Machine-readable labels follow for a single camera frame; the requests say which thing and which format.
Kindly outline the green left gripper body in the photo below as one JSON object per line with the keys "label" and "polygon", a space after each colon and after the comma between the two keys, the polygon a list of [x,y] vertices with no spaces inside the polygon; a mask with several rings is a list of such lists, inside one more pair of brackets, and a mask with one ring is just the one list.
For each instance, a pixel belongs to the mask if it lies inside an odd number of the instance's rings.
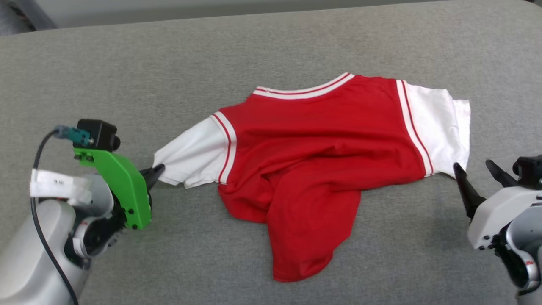
{"label": "green left gripper body", "polygon": [[143,176],[130,160],[106,150],[74,147],[82,166],[96,168],[111,192],[124,209],[125,224],[129,228],[143,229],[152,220],[147,185]]}

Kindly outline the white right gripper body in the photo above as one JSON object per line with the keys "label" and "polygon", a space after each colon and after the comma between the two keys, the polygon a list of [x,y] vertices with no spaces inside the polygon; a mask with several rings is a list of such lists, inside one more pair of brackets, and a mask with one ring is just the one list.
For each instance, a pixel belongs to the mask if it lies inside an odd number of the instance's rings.
{"label": "white right gripper body", "polygon": [[503,227],[541,200],[542,191],[521,186],[500,189],[476,209],[467,230],[470,245],[473,249],[489,247]]}

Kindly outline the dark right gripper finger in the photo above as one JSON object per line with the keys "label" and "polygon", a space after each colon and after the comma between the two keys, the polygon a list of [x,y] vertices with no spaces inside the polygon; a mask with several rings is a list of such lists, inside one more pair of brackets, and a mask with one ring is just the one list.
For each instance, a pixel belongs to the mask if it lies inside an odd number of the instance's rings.
{"label": "dark right gripper finger", "polygon": [[503,188],[518,186],[518,181],[500,168],[494,161],[488,159],[485,164],[494,180],[499,182]]}
{"label": "dark right gripper finger", "polygon": [[453,164],[453,171],[466,215],[469,219],[473,219],[477,208],[486,201],[486,198],[482,197],[476,189],[474,189],[467,179],[465,170],[458,162]]}

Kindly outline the red and white jersey shirt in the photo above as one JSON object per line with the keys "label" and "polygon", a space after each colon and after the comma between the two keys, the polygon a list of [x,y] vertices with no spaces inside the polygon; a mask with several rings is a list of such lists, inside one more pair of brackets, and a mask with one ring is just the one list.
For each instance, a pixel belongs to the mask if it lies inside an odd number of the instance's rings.
{"label": "red and white jersey shirt", "polygon": [[307,89],[256,87],[159,149],[162,182],[217,183],[227,211],[264,223],[273,278],[321,272],[350,237],[361,192],[466,167],[471,107],[446,89],[343,73]]}

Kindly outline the white paper label tag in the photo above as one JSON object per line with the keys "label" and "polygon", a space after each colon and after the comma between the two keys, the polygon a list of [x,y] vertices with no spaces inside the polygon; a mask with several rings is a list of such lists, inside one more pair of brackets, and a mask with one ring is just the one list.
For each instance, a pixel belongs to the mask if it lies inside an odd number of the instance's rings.
{"label": "white paper label tag", "polygon": [[31,198],[61,198],[71,205],[87,205],[91,202],[91,186],[89,178],[33,169],[29,191]]}

